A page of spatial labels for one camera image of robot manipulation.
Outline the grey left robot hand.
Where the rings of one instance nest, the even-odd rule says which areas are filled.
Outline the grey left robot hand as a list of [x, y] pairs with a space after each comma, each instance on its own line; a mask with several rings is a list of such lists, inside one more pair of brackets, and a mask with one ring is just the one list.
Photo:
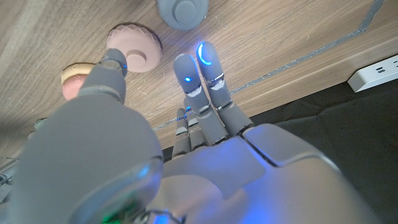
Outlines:
[[27, 141], [11, 223], [379, 223], [324, 153], [232, 102], [214, 46], [174, 70], [205, 135], [164, 161], [147, 120], [124, 105], [127, 62], [109, 49], [76, 98]]

